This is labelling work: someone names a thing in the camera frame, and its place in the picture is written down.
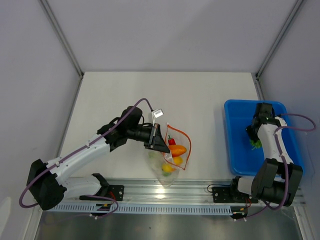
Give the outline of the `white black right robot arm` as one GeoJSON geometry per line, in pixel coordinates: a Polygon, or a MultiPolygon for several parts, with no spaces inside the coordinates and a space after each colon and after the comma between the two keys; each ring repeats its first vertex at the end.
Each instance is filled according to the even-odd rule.
{"type": "Polygon", "coordinates": [[[293,203],[304,166],[284,109],[279,102],[225,102],[232,201],[248,195],[276,209],[293,203]]]}

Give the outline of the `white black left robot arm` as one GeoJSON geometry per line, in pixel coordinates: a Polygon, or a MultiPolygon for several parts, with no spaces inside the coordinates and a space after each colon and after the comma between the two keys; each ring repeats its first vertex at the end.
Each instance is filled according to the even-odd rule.
{"type": "Polygon", "coordinates": [[[125,145],[127,140],[142,142],[147,150],[170,153],[160,125],[155,122],[141,123],[142,118],[140,108],[129,106],[120,117],[98,129],[84,146],[74,152],[48,162],[35,160],[30,166],[26,187],[36,204],[47,211],[67,198],[105,199],[110,185],[101,174],[93,173],[77,179],[70,177],[94,159],[125,145]]]}

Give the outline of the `red orange mango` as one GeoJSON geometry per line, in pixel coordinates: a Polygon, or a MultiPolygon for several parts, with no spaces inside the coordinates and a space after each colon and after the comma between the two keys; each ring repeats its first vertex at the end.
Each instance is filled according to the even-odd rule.
{"type": "Polygon", "coordinates": [[[169,145],[170,153],[173,157],[178,157],[187,152],[187,149],[183,145],[169,145]]]}

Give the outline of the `white cauliflower green leaves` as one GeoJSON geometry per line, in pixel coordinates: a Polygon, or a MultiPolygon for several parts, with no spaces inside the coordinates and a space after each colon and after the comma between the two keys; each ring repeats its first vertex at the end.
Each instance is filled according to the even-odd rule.
{"type": "Polygon", "coordinates": [[[165,172],[163,170],[164,161],[161,153],[153,150],[148,150],[146,162],[158,179],[162,177],[168,177],[171,175],[170,172],[165,172]]]}

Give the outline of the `clear zip bag red zipper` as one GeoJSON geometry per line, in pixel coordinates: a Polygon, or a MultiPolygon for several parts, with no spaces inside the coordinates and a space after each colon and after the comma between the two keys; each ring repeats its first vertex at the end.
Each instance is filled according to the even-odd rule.
{"type": "Polygon", "coordinates": [[[169,153],[148,150],[146,163],[159,183],[170,187],[181,171],[187,169],[192,151],[192,141],[182,130],[166,124],[164,143],[169,153]]]}

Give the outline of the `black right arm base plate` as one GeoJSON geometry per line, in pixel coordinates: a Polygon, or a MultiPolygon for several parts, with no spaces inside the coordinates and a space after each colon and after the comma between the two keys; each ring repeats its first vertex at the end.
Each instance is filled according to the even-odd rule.
{"type": "Polygon", "coordinates": [[[207,191],[212,194],[214,203],[257,204],[259,201],[247,193],[242,193],[229,185],[210,184],[207,191]]]}

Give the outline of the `orange yellow mango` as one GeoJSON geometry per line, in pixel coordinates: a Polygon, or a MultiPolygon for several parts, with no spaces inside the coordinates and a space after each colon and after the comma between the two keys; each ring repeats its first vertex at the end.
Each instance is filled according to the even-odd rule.
{"type": "Polygon", "coordinates": [[[184,160],[180,156],[176,156],[173,159],[173,162],[164,162],[161,166],[162,171],[164,173],[172,173],[178,169],[178,167],[181,167],[184,163],[184,160]]]}

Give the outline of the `green grape bunch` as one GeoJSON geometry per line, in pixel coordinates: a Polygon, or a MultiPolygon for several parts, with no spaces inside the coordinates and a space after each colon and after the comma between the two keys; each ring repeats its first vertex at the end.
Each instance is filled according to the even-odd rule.
{"type": "Polygon", "coordinates": [[[260,149],[262,148],[262,143],[260,140],[254,141],[250,140],[250,145],[252,150],[260,149]]]}

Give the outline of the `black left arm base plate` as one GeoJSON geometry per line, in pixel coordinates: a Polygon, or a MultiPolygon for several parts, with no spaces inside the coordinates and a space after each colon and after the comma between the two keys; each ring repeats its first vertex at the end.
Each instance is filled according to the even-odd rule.
{"type": "Polygon", "coordinates": [[[123,185],[108,185],[108,186],[85,186],[80,190],[79,199],[82,201],[98,201],[111,198],[116,201],[122,201],[124,195],[123,185]]]}

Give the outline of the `red chili pepper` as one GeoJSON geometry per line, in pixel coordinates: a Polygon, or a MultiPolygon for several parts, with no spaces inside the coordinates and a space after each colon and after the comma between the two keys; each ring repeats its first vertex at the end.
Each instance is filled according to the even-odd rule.
{"type": "Polygon", "coordinates": [[[167,142],[169,146],[176,145],[176,141],[170,135],[168,135],[167,142]]]}

